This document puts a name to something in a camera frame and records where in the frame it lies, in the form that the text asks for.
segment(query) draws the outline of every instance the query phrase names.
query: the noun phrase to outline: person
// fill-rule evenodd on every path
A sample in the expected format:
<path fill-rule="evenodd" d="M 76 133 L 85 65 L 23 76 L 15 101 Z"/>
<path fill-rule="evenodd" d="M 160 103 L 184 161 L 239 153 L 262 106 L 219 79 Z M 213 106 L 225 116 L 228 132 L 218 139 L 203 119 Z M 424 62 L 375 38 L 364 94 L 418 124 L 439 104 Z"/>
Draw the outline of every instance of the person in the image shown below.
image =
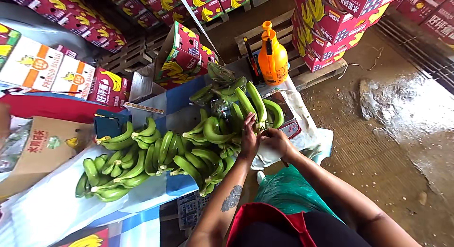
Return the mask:
<path fill-rule="evenodd" d="M 258 146 L 270 137 L 282 142 L 282 161 L 296 167 L 319 194 L 342 204 L 355 222 L 356 231 L 323 212 L 285 215 L 268 204 L 249 203 L 238 209 L 227 239 L 228 247 L 420 246 L 373 201 L 302 155 L 283 132 L 269 128 L 255 136 L 254 123 L 255 114 L 249 113 L 243 126 L 241 152 L 222 183 L 211 194 L 210 201 L 188 238 L 187 247 L 223 245 Z"/>

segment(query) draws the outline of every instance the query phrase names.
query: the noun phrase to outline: white banana box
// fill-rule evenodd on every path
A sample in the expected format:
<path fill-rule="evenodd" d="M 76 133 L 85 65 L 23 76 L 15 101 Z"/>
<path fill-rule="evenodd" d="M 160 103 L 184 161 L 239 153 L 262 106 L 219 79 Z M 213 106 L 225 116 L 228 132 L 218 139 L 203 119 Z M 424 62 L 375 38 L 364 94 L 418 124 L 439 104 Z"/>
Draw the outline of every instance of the white banana box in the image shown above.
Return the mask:
<path fill-rule="evenodd" d="M 87 100 L 94 73 L 93 66 L 65 56 L 50 90 Z"/>
<path fill-rule="evenodd" d="M 62 60 L 62 52 L 21 36 L 0 71 L 0 81 L 50 91 Z"/>

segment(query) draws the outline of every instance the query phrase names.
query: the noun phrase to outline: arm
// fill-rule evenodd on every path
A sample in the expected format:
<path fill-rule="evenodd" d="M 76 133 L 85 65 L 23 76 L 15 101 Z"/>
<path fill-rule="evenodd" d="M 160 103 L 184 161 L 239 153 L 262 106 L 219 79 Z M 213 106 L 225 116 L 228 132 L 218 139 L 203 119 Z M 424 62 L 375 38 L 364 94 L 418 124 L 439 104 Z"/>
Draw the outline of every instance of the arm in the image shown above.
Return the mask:
<path fill-rule="evenodd" d="M 186 243 L 192 246 L 221 246 L 235 215 L 247 172 L 257 153 L 260 134 L 256 137 L 252 125 L 255 114 L 250 113 L 243 126 L 241 153 L 221 184 L 211 194 L 194 231 Z"/>
<path fill-rule="evenodd" d="M 343 204 L 358 224 L 359 233 L 369 244 L 377 247 L 420 246 L 402 227 L 360 191 L 302 155 L 283 132 L 272 128 L 266 132 L 268 136 L 285 142 L 283 146 L 286 147 L 286 150 L 283 152 L 285 155 L 282 160 L 294 165 L 315 191 Z"/>

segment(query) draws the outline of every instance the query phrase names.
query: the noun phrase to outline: orange spray bottle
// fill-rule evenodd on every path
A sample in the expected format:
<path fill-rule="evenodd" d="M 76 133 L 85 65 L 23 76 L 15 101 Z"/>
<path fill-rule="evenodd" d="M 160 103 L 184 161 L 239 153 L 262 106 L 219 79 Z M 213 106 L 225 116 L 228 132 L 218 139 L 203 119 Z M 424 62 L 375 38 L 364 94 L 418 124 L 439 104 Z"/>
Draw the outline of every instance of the orange spray bottle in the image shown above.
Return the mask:
<path fill-rule="evenodd" d="M 276 32 L 271 29 L 271 21 L 262 24 L 262 49 L 258 54 L 258 64 L 267 85 L 279 85 L 288 76 L 287 50 L 277 41 Z"/>

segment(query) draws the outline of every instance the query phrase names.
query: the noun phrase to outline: plastic bag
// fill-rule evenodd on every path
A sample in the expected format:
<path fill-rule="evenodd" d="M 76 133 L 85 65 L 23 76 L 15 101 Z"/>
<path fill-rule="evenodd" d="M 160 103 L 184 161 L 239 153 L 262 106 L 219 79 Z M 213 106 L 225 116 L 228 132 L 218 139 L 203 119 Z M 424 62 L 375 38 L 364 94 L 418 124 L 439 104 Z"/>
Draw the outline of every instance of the plastic bag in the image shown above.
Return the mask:
<path fill-rule="evenodd" d="M 317 210 L 341 220 L 293 165 L 267 175 L 258 187 L 254 202 L 270 204 L 286 215 Z"/>

